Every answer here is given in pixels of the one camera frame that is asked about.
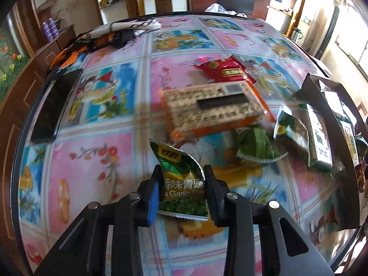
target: garlic green pea bag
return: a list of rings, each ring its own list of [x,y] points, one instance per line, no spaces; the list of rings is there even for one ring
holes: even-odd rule
[[[165,178],[165,197],[159,213],[185,219],[208,220],[205,176],[198,162],[184,151],[149,139]]]

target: wooden shelf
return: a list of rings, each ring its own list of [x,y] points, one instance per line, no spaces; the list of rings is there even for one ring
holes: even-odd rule
[[[125,2],[125,0],[121,0],[121,1],[119,1],[119,2],[115,2],[115,3],[107,4],[107,5],[105,5],[105,6],[100,7],[100,9],[104,9],[104,8],[106,8],[106,7],[109,7],[109,6],[112,6],[112,5],[115,5],[115,4],[119,4],[119,3],[121,3],[121,2]]]
[[[288,16],[292,16],[292,15],[293,15],[293,13],[292,13],[292,12],[287,12],[287,11],[285,11],[285,10],[282,10],[282,9],[280,9],[280,8],[277,8],[277,7],[274,7],[274,6],[272,6],[272,5],[268,5],[268,6],[267,6],[267,8],[275,9],[275,10],[280,11],[280,12],[282,12],[282,13],[284,13],[284,14],[288,15]]]

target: colorful tablecloth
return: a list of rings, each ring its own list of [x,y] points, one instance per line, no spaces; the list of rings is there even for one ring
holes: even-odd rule
[[[301,102],[293,94],[308,72],[322,74],[292,41],[260,19],[185,15],[158,20],[160,30],[122,49],[106,47],[79,56],[69,70],[84,71],[57,139],[24,148],[19,218],[33,270],[89,202],[117,201],[150,177],[157,161],[148,138],[169,142],[161,91],[207,83],[194,64],[237,56],[274,114],[281,104],[298,107]],[[353,230],[338,231],[335,205],[340,193],[331,176],[307,169],[296,155],[262,169],[234,164],[233,147],[229,132],[181,146],[201,165],[211,164],[231,190],[254,202],[280,202],[332,262]],[[227,235],[227,229],[212,221],[158,216],[151,228],[139,230],[144,275],[220,276]],[[255,241],[256,271],[261,272],[257,227]],[[111,244],[107,275],[110,260]]]

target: red snack package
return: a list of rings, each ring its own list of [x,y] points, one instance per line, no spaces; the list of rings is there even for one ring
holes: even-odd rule
[[[244,65],[233,55],[226,59],[212,60],[200,65],[194,65],[194,67],[203,70],[207,77],[215,83],[244,80],[251,84],[256,82],[252,76],[245,72]]]

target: purple thermos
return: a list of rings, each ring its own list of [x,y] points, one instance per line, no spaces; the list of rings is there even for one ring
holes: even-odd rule
[[[45,22],[42,23],[42,30],[45,33],[47,41],[48,42],[52,41],[53,36],[52,36],[52,33],[51,33],[51,30],[50,30],[50,27],[49,27],[48,23],[45,23]]]
[[[58,30],[58,27],[56,26],[55,20],[52,17],[49,19],[49,27],[50,27],[52,36],[54,38],[57,38],[59,36],[59,30]]]

